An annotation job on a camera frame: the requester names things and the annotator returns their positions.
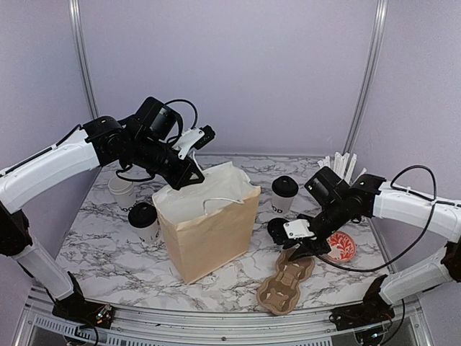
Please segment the brown paper takeout bag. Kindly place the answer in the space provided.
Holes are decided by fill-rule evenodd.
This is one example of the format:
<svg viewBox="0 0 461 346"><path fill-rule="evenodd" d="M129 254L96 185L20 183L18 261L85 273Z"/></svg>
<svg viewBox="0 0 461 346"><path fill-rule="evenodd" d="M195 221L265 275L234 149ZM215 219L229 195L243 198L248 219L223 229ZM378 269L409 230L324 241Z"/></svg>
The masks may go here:
<svg viewBox="0 0 461 346"><path fill-rule="evenodd" d="M248 251L259 207L261 188L232 162L203 174L201 184L165 186L152 196L169 258L186 284Z"/></svg>

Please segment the brown cardboard cup carrier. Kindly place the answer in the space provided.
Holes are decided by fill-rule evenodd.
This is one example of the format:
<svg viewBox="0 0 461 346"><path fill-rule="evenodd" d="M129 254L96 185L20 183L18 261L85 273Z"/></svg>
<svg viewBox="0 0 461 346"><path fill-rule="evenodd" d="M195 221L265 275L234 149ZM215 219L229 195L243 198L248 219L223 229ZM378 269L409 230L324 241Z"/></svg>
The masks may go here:
<svg viewBox="0 0 461 346"><path fill-rule="evenodd" d="M256 292L259 304L276 316L291 313L300 298L300 284L306 281L315 268L312 257L289 261L294 249L283 250L278 257L276 273L267 277Z"/></svg>

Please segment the stack of white cups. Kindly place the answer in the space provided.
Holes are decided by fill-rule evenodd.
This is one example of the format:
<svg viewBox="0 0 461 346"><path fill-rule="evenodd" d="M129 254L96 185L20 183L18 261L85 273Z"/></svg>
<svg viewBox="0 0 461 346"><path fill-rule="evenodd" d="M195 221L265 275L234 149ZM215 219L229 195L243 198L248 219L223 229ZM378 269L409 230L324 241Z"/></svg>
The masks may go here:
<svg viewBox="0 0 461 346"><path fill-rule="evenodd" d="M133 182L113 176L108 182L108 188L121 211L128 213L136 204L136 193Z"/></svg>

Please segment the black coffee cup lid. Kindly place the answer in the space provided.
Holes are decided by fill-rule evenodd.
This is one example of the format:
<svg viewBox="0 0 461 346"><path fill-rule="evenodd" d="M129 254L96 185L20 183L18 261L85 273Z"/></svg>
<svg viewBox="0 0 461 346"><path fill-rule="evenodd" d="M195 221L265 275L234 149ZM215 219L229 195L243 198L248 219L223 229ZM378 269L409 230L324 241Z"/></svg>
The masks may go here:
<svg viewBox="0 0 461 346"><path fill-rule="evenodd" d="M298 194L299 186L293 178L282 175L272 182L272 191L281 198L293 198Z"/></svg>

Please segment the white paper coffee cup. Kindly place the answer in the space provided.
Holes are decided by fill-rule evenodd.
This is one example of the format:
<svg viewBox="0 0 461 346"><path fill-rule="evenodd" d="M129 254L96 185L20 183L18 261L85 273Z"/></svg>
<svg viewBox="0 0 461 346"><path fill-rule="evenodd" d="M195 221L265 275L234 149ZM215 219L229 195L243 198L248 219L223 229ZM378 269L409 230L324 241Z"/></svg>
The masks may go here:
<svg viewBox="0 0 461 346"><path fill-rule="evenodd" d="M277 214L277 215L285 215L290 211L290 208L292 206L293 200L295 199L295 196L289 196L289 197L284 197L281 195L278 195L276 192L272 193L272 210Z"/></svg>

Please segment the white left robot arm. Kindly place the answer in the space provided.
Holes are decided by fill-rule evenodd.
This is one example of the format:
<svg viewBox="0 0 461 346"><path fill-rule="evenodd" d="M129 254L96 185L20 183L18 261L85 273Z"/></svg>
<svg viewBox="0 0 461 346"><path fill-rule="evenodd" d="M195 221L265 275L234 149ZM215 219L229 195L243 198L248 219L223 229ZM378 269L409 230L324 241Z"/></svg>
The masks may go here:
<svg viewBox="0 0 461 346"><path fill-rule="evenodd" d="M105 115L76 125L57 143L1 171L1 254L17 262L76 321L89 317L91 305L74 276L31 234L25 209L67 180L114 162L121 179L139 167L146 173L143 182L161 177L174 190L204 182L191 152L212 141L215 131L199 126L198 115L185 128L173 107L177 102L148 97L121 120Z"/></svg>

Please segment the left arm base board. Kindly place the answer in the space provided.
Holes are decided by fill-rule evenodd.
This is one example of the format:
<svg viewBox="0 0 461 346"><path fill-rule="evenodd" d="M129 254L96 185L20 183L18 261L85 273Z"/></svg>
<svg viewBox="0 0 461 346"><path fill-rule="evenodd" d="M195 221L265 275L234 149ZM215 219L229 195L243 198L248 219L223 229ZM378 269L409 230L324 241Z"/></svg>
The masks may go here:
<svg viewBox="0 0 461 346"><path fill-rule="evenodd" d="M74 322L81 322L89 327L109 329L115 315L115 308L110 304L91 301L57 301L54 304L53 316Z"/></svg>

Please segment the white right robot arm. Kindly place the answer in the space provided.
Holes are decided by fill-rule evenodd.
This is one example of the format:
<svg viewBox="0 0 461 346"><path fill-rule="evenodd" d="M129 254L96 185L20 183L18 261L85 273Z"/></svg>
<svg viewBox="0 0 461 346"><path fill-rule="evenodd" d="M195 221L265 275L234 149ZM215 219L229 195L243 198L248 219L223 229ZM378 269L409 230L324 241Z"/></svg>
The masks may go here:
<svg viewBox="0 0 461 346"><path fill-rule="evenodd" d="M428 232L444 237L447 243L426 259L406 269L376 279L357 307L357 317L373 322L385 308L415 293L460 281L460 202L440 198L437 181L430 175L430 195L401 187L394 180L373 174L362 174L348 184L328 167L319 169L304 185L321 206L320 213L308 219L289 222L304 230L302 236L287 232L290 242L299 247L292 260L316 257L322 262L330 250L327 239L343 225L361 218L388 219L419 227L420 234L400 254L384 263L387 267L413 249Z"/></svg>

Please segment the right arm base board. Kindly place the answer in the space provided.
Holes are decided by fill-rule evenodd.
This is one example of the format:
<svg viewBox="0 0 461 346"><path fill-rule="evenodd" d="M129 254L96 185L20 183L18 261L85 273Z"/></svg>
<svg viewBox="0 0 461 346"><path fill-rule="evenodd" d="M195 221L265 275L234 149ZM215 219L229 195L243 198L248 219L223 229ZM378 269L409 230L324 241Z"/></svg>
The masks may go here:
<svg viewBox="0 0 461 346"><path fill-rule="evenodd" d="M365 327L383 321L392 321L395 312L391 306L375 302L361 302L331 310L329 321L338 331Z"/></svg>

